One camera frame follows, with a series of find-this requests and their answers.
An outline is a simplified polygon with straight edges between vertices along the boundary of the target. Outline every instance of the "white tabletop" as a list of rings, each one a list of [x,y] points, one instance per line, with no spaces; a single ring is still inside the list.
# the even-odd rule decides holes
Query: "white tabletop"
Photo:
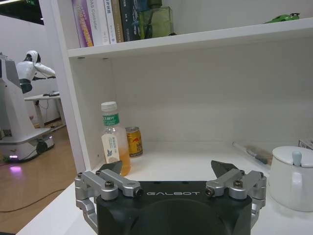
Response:
[[[250,170],[259,170],[268,176],[266,168],[239,152],[231,146],[231,143],[145,142],[144,155],[132,159],[132,170],[127,177],[144,181],[212,180],[216,177],[209,164],[211,160],[233,163],[246,173]],[[261,209],[259,220],[251,234],[311,234],[312,221],[313,213],[285,208],[276,203],[267,193],[266,206]],[[18,235],[29,234],[96,234],[84,221],[81,210],[75,206],[74,184],[71,184],[18,233]]]
[[[60,95],[57,96],[44,96],[43,94],[39,94],[39,95],[34,95],[34,96],[29,96],[29,97],[25,97],[24,100],[25,101],[34,101],[34,100],[47,100],[47,99],[60,99]]]

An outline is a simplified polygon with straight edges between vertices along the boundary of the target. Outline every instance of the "white shelf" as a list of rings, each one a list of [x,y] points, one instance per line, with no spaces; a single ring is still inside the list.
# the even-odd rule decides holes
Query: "white shelf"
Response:
[[[210,166],[211,160],[233,163],[247,173],[251,170],[263,171],[268,176],[262,166],[231,146],[231,143],[145,142],[144,151],[143,156],[132,158],[132,170],[127,178],[138,181],[212,180],[216,177]],[[65,212],[59,213],[63,208],[66,208]],[[276,203],[267,193],[266,206],[261,209],[251,234],[293,235],[298,231],[309,234],[312,219],[312,212],[290,210]],[[74,183],[18,233],[28,234],[96,234],[75,206]]]
[[[313,36],[313,18],[68,50],[68,56],[114,58]]]

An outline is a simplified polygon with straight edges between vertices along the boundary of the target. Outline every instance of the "book spine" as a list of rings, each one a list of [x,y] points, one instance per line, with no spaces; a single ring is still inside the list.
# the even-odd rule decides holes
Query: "book spine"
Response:
[[[114,18],[113,18],[111,0],[104,0],[104,5],[105,5],[106,15],[107,15],[110,42],[111,44],[114,44],[116,43],[116,36],[115,36],[115,27],[114,27]]]
[[[98,11],[99,27],[100,27],[100,31],[102,35],[102,44],[107,45],[107,44],[110,44],[110,37],[109,37],[106,10],[104,7],[103,0],[96,0],[96,7]]]
[[[80,47],[92,47],[93,38],[86,0],[72,0]]]
[[[119,8],[119,0],[112,0],[112,11],[113,11],[116,42],[121,43],[124,41],[124,37],[123,37],[121,12]]]
[[[121,18],[123,25],[124,41],[134,41],[140,39],[138,12],[133,0],[119,0],[121,8]]]
[[[100,28],[100,21],[98,16],[98,9],[96,5],[96,0],[87,0],[87,7],[89,13],[89,21],[91,25],[93,45],[99,46],[103,45],[103,36]]]

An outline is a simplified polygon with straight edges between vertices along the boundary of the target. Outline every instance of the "gold can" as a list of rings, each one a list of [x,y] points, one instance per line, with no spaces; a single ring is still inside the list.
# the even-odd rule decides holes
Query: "gold can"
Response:
[[[139,127],[126,127],[129,156],[140,156],[143,152]]]

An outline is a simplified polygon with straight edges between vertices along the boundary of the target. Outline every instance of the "plastic bottle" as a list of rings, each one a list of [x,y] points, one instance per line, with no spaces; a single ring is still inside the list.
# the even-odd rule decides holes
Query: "plastic bottle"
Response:
[[[126,130],[119,122],[116,102],[101,104],[104,130],[101,140],[107,163],[122,161],[121,175],[127,175],[131,170],[130,156]]]

